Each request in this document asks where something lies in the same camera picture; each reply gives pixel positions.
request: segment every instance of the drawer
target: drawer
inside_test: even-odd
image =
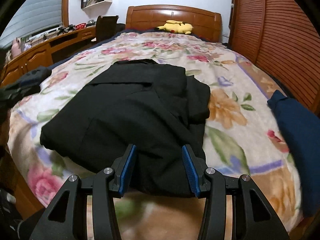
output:
[[[84,29],[80,33],[81,40],[89,39],[89,38],[92,38],[95,36],[96,36],[96,29],[95,28]]]

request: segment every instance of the cabinet door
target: cabinet door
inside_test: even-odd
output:
[[[33,49],[26,55],[25,67],[27,71],[34,70],[39,66],[49,67],[52,64],[53,62],[49,44]]]
[[[12,60],[8,65],[4,67],[1,74],[1,87],[15,82],[23,74],[23,65],[25,64],[24,57],[18,60]]]

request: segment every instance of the black jacket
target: black jacket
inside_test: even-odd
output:
[[[181,148],[202,150],[210,88],[185,69],[121,61],[88,83],[49,123],[40,142],[98,172],[137,146],[131,186],[155,195],[191,196]]]

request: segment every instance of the red basket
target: red basket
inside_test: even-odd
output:
[[[86,27],[86,25],[87,25],[86,23],[80,23],[80,24],[76,25],[76,29],[77,30],[84,29]]]

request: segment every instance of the metal screw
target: metal screw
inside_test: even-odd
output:
[[[208,174],[214,174],[216,172],[216,170],[214,168],[207,168],[205,170]]]
[[[241,178],[244,180],[244,181],[249,181],[251,178],[249,175],[242,175]]]
[[[69,177],[69,181],[71,181],[71,182],[74,182],[74,181],[76,181],[78,179],[78,177],[76,176],[76,175],[71,175],[70,177]]]
[[[104,170],[103,170],[103,173],[104,174],[110,174],[110,173],[112,173],[113,172],[113,169],[112,168],[105,168]]]

